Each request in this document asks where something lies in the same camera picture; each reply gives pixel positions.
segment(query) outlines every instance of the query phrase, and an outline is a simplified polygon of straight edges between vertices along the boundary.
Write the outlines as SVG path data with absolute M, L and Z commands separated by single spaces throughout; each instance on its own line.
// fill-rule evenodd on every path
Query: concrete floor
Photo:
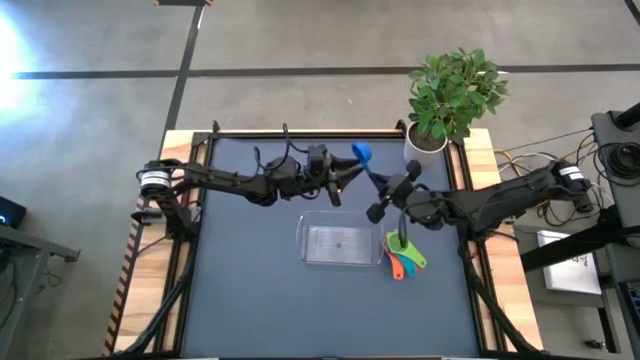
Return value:
M 192 15 L 150 0 L 0 0 L 0 72 L 178 69 Z M 500 65 L 640 63 L 640 26 L 622 0 L 220 0 L 204 14 L 192 68 L 413 66 L 456 46 L 482 47 Z M 592 113 L 625 109 L 640 94 L 640 72 L 505 78 L 511 97 L 474 123 L 500 148 L 587 128 Z M 83 250 L 73 266 L 52 263 L 64 282 L 37 297 L 14 358 L 99 354 L 133 174 L 157 156 L 174 85 L 0 79 L 0 195 L 27 206 L 26 231 Z M 176 127 L 391 127 L 406 118 L 408 85 L 405 76 L 191 79 Z M 562 154 L 581 138 L 514 154 Z M 598 334 L 595 310 L 535 307 L 553 353 L 631 358 L 628 345 L 621 355 L 581 346 L 584 329 Z

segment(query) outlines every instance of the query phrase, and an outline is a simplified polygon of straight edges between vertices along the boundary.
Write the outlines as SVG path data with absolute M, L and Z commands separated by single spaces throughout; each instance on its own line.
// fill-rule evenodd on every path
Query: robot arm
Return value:
M 402 209 L 411 219 L 431 230 L 444 224 L 467 229 L 467 238 L 486 236 L 511 216 L 546 200 L 575 200 L 591 187 L 580 170 L 558 160 L 544 168 L 480 190 L 432 191 L 424 185 L 413 185 L 420 175 L 420 166 L 409 163 L 408 173 L 385 177 L 373 174 L 380 202 L 367 211 L 369 220 L 377 223 L 389 203 Z
M 306 150 L 307 164 L 299 164 L 290 156 L 269 162 L 263 174 L 239 175 L 213 169 L 197 163 L 182 163 L 175 159 L 147 163 L 139 171 L 143 197 L 155 201 L 167 219 L 167 236 L 186 241 L 197 236 L 191 211 L 178 202 L 178 196 L 192 189 L 204 188 L 245 197 L 260 206 L 273 205 L 278 197 L 289 200 L 301 196 L 313 200 L 326 189 L 333 206 L 340 206 L 340 192 L 362 172 L 356 159 L 341 159 L 331 155 L 326 146 L 310 146 Z M 184 171 L 181 181 L 172 186 L 175 170 Z

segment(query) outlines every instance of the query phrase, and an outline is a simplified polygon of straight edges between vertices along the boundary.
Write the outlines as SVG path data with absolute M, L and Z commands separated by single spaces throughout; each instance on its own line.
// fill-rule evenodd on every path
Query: black tabletop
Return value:
M 348 140 L 318 139 L 339 157 Z M 298 141 L 306 146 L 309 141 Z M 401 140 L 371 141 L 372 169 L 404 173 Z M 281 140 L 221 139 L 212 165 L 251 174 L 253 146 L 263 162 L 281 156 Z M 305 159 L 294 155 L 298 161 Z M 423 169 L 420 182 L 447 190 L 444 159 Z M 364 213 L 376 191 L 361 175 L 333 208 L 323 193 L 259 207 L 244 198 L 208 192 L 189 301 L 185 357 L 327 357 L 476 355 L 474 322 L 454 228 L 409 226 L 427 258 L 417 277 L 396 281 L 386 259 L 370 268 L 310 265 L 300 260 L 296 226 L 307 210 Z M 399 210 L 387 210 L 385 231 Z

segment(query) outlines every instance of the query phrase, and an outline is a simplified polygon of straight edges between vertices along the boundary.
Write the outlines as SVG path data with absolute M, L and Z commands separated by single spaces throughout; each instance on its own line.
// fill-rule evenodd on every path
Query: green spatula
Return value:
M 422 256 L 420 251 L 413 246 L 413 243 L 409 239 L 407 239 L 407 246 L 402 247 L 400 238 L 398 237 L 398 230 L 387 233 L 387 249 L 389 249 L 392 254 L 402 255 L 411 259 L 411 261 L 416 263 L 421 269 L 427 266 L 427 259 Z

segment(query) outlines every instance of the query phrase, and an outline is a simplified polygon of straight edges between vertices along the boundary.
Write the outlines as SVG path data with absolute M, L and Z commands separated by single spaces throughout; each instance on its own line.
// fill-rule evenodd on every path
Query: white pot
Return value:
M 407 135 L 404 141 L 404 161 L 408 163 L 411 160 L 418 160 L 422 166 L 427 166 L 433 161 L 433 159 L 439 156 L 438 153 L 449 143 L 449 139 L 445 138 L 442 146 L 438 150 L 420 150 L 411 143 L 411 140 L 409 140 L 409 130 L 412 126 L 416 126 L 416 123 L 411 122 L 407 128 Z

